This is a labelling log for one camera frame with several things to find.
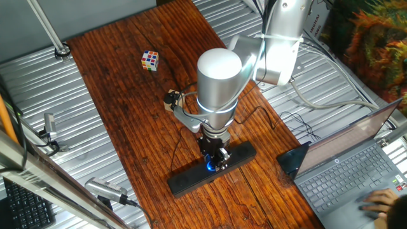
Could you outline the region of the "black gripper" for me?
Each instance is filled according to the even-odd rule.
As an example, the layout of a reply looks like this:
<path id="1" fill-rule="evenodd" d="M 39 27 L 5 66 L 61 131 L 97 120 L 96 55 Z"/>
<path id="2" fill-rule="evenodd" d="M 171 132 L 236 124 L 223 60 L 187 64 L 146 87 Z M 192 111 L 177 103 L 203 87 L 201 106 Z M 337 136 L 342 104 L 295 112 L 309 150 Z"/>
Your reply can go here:
<path id="1" fill-rule="evenodd" d="M 227 167 L 230 155 L 226 148 L 229 143 L 229 139 L 210 138 L 206 135 L 198 138 L 198 145 L 201 154 L 205 156 L 207 170 L 218 170 L 219 168 L 224 170 Z M 212 157 L 217 154 L 219 154 L 219 163 L 216 158 Z"/>

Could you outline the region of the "person's right hand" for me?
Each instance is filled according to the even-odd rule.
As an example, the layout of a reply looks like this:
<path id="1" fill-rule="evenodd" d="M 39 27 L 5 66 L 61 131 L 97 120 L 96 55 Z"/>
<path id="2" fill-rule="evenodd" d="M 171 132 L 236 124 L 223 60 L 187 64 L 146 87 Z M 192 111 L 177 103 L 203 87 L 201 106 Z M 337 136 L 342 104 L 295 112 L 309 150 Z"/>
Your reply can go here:
<path id="1" fill-rule="evenodd" d="M 387 214 L 398 198 L 390 188 L 376 190 L 363 200 L 367 205 L 361 206 L 361 210 L 377 212 L 379 218 L 387 219 Z"/>

